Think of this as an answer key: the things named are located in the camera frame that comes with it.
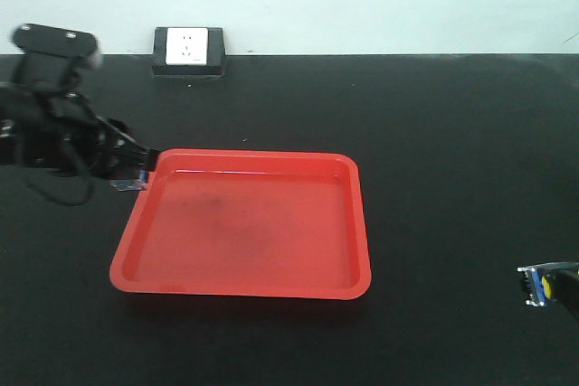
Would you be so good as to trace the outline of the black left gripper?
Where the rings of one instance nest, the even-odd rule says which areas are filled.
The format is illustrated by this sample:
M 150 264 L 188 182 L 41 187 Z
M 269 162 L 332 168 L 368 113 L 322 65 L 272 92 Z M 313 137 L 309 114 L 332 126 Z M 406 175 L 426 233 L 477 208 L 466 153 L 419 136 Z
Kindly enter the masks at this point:
M 111 178 L 127 167 L 152 172 L 157 160 L 156 149 L 127 134 L 123 123 L 96 115 L 81 96 L 1 86 L 2 165 Z

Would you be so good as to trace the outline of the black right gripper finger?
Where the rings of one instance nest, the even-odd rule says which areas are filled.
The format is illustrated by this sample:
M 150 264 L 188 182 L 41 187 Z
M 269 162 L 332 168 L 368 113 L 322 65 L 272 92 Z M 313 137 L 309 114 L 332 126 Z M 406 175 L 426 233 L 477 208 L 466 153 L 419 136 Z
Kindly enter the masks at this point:
M 546 277 L 550 287 L 550 298 L 562 306 L 578 320 L 578 271 L 558 268 Z

